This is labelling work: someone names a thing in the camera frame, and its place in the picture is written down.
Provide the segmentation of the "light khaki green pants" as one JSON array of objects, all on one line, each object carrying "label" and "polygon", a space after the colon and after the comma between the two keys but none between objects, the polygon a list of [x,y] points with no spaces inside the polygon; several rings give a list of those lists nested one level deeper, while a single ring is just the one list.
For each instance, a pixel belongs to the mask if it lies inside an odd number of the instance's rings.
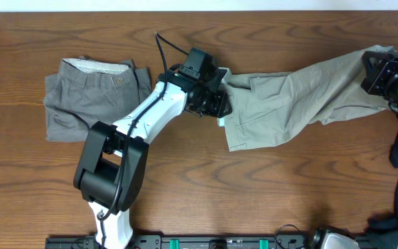
[{"label": "light khaki green pants", "polygon": [[231,75],[225,85],[232,112],[223,118],[230,151],[276,147],[308,124],[346,121],[389,108],[369,95],[363,50],[294,72]]}]

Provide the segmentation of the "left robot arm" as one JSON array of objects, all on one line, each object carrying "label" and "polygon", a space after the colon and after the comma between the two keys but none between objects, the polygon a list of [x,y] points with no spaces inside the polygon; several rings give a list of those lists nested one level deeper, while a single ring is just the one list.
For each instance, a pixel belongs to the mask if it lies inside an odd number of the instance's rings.
[{"label": "left robot arm", "polygon": [[73,185],[95,215],[94,248],[126,248],[133,237],[130,207],[144,180],[149,145],[183,111],[221,118],[231,112],[226,85],[231,71],[199,83],[180,72],[161,74],[150,96],[113,124],[96,122],[89,130]]}]

